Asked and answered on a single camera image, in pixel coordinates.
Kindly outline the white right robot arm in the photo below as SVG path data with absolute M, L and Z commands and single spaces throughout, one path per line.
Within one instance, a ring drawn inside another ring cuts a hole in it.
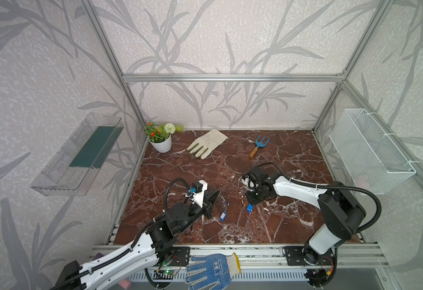
M 343 184 L 314 184 L 281 173 L 267 174 L 256 166 L 243 174 L 242 182 L 248 188 L 247 199 L 252 206 L 278 196 L 313 205 L 321 211 L 324 224 L 303 246 L 305 260 L 316 263 L 331 248 L 350 240 L 357 233 L 366 211 Z

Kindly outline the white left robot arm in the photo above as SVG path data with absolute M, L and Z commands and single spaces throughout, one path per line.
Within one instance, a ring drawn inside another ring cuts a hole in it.
M 219 195 L 219 190 L 205 190 L 200 194 L 201 205 L 175 204 L 146 225 L 132 242 L 82 265 L 70 262 L 52 289 L 107 290 L 141 269 L 170 259 L 178 236 L 202 216 L 213 216 L 213 206 Z

